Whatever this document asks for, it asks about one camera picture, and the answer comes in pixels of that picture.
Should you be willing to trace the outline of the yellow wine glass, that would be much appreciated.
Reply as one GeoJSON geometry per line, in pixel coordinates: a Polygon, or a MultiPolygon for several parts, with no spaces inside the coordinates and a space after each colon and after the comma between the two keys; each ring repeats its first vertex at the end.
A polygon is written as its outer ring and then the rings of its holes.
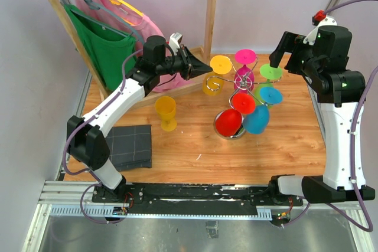
{"type": "Polygon", "coordinates": [[[223,84],[224,75],[232,69],[231,59],[225,55],[215,55],[210,60],[210,67],[213,69],[203,80],[203,92],[209,96],[220,94],[223,84]]]}
{"type": "Polygon", "coordinates": [[[155,102],[155,111],[161,119],[161,128],[170,132],[177,127],[176,115],[176,102],[172,97],[162,96],[155,102]]]}

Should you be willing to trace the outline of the red wine glass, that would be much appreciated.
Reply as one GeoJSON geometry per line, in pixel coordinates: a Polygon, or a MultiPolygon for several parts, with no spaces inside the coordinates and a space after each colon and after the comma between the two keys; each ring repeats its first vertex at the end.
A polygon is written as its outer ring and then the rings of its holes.
{"type": "Polygon", "coordinates": [[[235,139],[242,135],[245,114],[251,114],[256,108],[252,96],[246,93],[232,95],[230,108],[219,113],[214,121],[216,132],[223,138],[235,139]]]}

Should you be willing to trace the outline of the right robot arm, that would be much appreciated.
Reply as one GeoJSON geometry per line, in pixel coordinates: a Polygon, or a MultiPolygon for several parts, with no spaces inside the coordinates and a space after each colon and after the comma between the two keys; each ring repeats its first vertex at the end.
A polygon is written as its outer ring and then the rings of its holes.
{"type": "Polygon", "coordinates": [[[290,58],[285,69],[303,77],[317,94],[317,103],[325,129],[326,163],[320,176],[281,175],[268,189],[275,205],[289,195],[304,197],[311,204],[346,201],[370,201],[375,190],[366,184],[361,168],[360,121],[366,91],[364,76],[347,69],[352,33],[337,25],[317,26],[307,37],[284,32],[269,56],[277,68],[285,53],[290,58]]]}

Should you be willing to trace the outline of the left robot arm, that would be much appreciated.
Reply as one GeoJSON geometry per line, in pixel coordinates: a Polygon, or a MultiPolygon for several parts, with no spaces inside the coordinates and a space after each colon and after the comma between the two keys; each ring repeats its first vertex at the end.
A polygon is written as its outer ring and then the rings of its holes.
{"type": "Polygon", "coordinates": [[[126,178],[109,159],[106,137],[114,124],[159,84],[162,75],[179,74],[189,80],[213,71],[186,46],[172,48],[159,35],[148,37],[140,53],[134,67],[122,71],[120,85],[107,99],[84,117],[72,116],[67,122],[63,155],[83,163],[113,202],[124,200],[127,194],[126,178]]]}

